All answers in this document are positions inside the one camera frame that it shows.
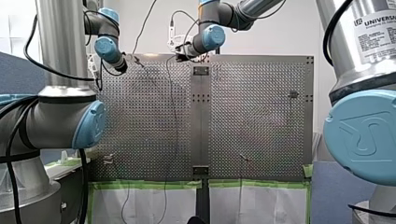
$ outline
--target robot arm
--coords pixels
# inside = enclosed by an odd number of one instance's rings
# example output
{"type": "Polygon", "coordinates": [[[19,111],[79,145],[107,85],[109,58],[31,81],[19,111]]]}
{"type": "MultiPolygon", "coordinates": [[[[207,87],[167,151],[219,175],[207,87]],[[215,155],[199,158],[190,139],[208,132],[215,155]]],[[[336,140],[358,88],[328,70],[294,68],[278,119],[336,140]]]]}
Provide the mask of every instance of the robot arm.
{"type": "Polygon", "coordinates": [[[262,13],[282,0],[244,0],[232,6],[220,0],[201,0],[199,6],[199,34],[185,46],[176,48],[177,59],[187,61],[221,47],[225,42],[221,26],[249,30],[262,13]]]}
{"type": "Polygon", "coordinates": [[[98,56],[117,71],[125,73],[128,65],[119,49],[119,15],[110,8],[101,8],[99,13],[84,8],[86,35],[98,35],[94,48],[98,56]]]}

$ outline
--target white paper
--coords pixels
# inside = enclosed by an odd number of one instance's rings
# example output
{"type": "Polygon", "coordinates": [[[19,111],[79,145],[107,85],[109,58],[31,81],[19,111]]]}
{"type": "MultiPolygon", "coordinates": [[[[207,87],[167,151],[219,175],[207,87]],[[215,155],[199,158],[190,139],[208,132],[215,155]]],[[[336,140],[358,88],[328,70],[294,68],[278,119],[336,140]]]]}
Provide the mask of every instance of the white paper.
{"type": "Polygon", "coordinates": [[[11,54],[11,43],[9,38],[0,38],[0,52],[11,54]]]}
{"type": "Polygon", "coordinates": [[[239,188],[210,189],[210,223],[238,224],[239,188]]]}
{"type": "Polygon", "coordinates": [[[210,189],[211,223],[305,224],[306,189],[244,186],[241,200],[239,190],[210,189]]]}
{"type": "Polygon", "coordinates": [[[9,37],[8,15],[0,15],[0,38],[9,37]]]}
{"type": "MultiPolygon", "coordinates": [[[[92,223],[155,224],[163,216],[163,190],[130,189],[96,190],[93,194],[92,223]]],[[[172,189],[166,192],[167,209],[162,223],[188,222],[195,215],[196,189],[172,189]]]]}
{"type": "Polygon", "coordinates": [[[277,189],[243,187],[240,223],[274,224],[277,189]]]}
{"type": "Polygon", "coordinates": [[[305,224],[306,189],[278,189],[275,224],[305,224]]]}

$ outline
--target metal bracket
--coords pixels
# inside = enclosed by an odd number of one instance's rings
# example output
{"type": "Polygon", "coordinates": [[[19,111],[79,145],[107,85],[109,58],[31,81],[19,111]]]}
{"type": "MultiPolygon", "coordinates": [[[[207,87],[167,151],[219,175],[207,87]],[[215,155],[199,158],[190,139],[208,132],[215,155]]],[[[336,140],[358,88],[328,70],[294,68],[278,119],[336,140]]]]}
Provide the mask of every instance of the metal bracket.
{"type": "Polygon", "coordinates": [[[209,76],[208,66],[194,66],[192,74],[194,76],[209,76]]]}
{"type": "Polygon", "coordinates": [[[209,166],[207,165],[192,166],[192,173],[194,175],[209,175],[209,166]]]}

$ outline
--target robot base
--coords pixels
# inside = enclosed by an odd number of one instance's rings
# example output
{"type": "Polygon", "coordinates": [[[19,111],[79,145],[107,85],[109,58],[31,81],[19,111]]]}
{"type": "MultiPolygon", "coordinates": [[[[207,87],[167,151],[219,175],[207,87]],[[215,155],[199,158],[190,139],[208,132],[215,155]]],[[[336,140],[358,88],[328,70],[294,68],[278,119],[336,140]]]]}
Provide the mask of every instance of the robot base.
{"type": "MultiPolygon", "coordinates": [[[[49,183],[46,195],[33,198],[22,203],[21,221],[23,224],[60,224],[61,223],[61,185],[58,182],[49,183]]],[[[14,224],[13,208],[0,208],[1,223],[14,224]]]]}
{"type": "MultiPolygon", "coordinates": [[[[369,208],[369,201],[357,203],[356,206],[362,208],[369,208]]],[[[396,218],[392,217],[379,217],[375,215],[369,215],[361,211],[352,212],[352,224],[392,224],[396,223],[396,218]]]]}

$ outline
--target pegboard panel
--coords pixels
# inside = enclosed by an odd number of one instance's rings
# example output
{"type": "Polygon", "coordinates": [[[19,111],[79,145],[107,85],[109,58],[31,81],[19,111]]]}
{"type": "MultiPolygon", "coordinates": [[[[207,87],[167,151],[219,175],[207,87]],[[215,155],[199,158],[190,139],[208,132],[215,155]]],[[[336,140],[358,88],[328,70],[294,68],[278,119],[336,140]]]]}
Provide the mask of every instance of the pegboard panel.
{"type": "Polygon", "coordinates": [[[210,62],[209,177],[302,180],[311,163],[313,58],[210,62]]]}
{"type": "Polygon", "coordinates": [[[211,56],[210,119],[200,124],[208,147],[192,152],[193,65],[169,63],[176,132],[165,67],[170,55],[138,57],[144,68],[130,60],[126,75],[104,73],[99,98],[107,108],[106,131],[92,180],[192,179],[191,156],[202,153],[210,178],[303,179],[302,166],[311,163],[313,58],[211,56]],[[104,164],[108,155],[112,164],[104,164]]]}
{"type": "Polygon", "coordinates": [[[144,68],[129,57],[127,74],[103,74],[99,99],[106,105],[106,130],[92,179],[191,179],[189,64],[171,60],[170,80],[165,62],[171,55],[137,57],[144,68]],[[105,164],[103,157],[111,154],[112,164],[105,164]]]}

